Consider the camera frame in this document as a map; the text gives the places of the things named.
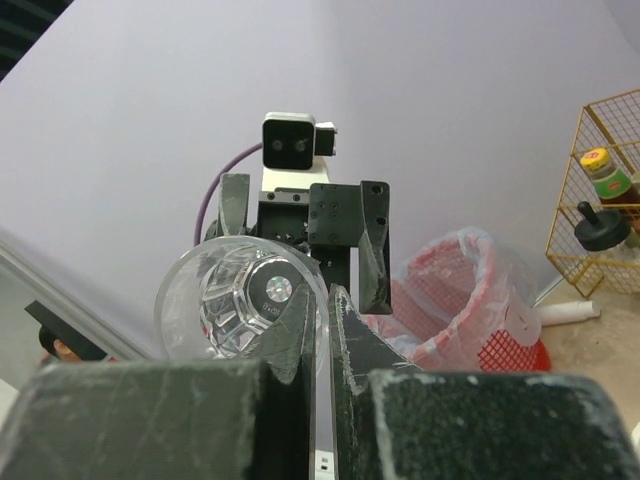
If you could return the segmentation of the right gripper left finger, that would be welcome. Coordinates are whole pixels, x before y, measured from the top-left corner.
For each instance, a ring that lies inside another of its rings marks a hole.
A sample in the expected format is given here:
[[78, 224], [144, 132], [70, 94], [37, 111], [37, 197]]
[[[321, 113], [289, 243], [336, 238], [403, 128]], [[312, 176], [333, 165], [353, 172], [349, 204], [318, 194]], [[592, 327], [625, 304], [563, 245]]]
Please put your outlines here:
[[56, 365], [1, 430], [5, 479], [309, 479], [316, 299], [228, 360]]

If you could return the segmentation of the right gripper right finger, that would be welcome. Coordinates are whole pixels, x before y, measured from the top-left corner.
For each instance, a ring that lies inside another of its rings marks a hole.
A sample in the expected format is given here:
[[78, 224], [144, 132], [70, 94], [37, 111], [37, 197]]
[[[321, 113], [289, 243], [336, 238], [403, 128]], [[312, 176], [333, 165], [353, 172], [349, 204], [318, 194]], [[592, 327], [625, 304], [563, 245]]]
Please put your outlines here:
[[639, 460], [594, 381], [427, 372], [329, 293], [340, 479], [635, 479]]

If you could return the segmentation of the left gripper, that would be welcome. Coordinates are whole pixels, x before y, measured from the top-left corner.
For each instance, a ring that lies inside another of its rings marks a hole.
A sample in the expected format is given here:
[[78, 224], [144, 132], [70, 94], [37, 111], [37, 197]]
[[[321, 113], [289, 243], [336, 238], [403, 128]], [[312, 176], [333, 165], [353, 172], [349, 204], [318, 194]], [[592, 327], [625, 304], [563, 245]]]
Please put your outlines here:
[[308, 190], [278, 189], [258, 202], [248, 223], [250, 176], [226, 173], [220, 182], [217, 217], [203, 228], [205, 241], [249, 235], [287, 244], [320, 264], [328, 287], [351, 290], [351, 252], [358, 248], [359, 311], [389, 315], [389, 185], [315, 183]]

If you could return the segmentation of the clear glass cup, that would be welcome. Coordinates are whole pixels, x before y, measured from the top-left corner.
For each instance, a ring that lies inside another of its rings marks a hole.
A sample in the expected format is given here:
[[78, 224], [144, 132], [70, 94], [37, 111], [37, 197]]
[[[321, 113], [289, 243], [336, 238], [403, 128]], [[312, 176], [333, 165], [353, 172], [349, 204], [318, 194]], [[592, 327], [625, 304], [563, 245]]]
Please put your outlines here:
[[170, 359], [230, 359], [257, 345], [309, 287], [316, 333], [328, 325], [319, 264], [294, 247], [251, 236], [222, 236], [184, 254], [158, 291], [154, 321]]

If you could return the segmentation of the pink trash basket with bag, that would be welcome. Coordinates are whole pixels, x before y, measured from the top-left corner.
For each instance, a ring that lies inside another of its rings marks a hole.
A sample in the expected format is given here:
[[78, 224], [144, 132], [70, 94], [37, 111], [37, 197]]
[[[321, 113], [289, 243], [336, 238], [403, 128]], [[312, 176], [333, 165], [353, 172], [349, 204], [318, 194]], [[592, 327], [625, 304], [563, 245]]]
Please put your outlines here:
[[524, 261], [467, 227], [428, 244], [391, 278], [390, 315], [365, 323], [424, 370], [536, 372], [551, 368]]

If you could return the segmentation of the black lid shaker jar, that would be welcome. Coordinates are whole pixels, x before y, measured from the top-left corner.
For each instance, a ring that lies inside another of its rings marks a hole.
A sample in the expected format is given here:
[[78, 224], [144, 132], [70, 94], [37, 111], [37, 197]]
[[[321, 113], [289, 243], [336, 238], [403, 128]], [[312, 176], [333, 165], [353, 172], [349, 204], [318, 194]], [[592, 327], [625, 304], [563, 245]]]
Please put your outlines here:
[[639, 259], [639, 236], [618, 210], [595, 211], [587, 201], [580, 202], [577, 210], [582, 219], [574, 227], [574, 236], [585, 251], [613, 261]]

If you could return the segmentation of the red label sauce bottle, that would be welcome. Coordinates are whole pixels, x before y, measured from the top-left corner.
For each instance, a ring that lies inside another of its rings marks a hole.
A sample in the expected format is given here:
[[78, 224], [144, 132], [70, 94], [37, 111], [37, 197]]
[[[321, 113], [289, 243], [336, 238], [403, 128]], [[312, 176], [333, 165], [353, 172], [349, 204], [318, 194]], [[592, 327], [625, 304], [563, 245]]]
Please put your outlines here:
[[580, 159], [580, 164], [602, 204], [639, 204], [639, 192], [607, 149], [596, 148], [586, 152]]

